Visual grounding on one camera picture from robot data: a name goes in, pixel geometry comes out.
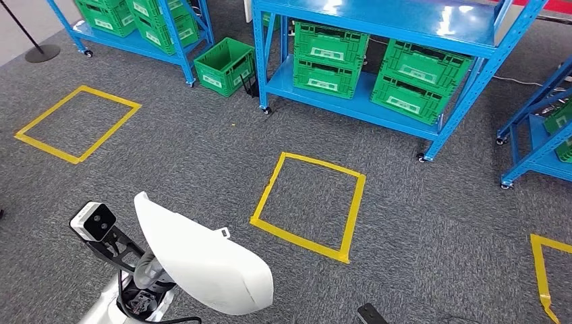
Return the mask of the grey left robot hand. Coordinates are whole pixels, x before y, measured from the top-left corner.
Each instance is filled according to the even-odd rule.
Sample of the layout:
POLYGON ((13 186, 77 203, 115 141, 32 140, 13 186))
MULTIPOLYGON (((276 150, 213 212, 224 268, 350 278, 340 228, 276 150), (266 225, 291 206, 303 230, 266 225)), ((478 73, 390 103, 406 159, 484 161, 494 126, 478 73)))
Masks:
POLYGON ((138 261, 134 271, 134 283, 141 290, 162 293, 176 286, 151 249, 138 261))

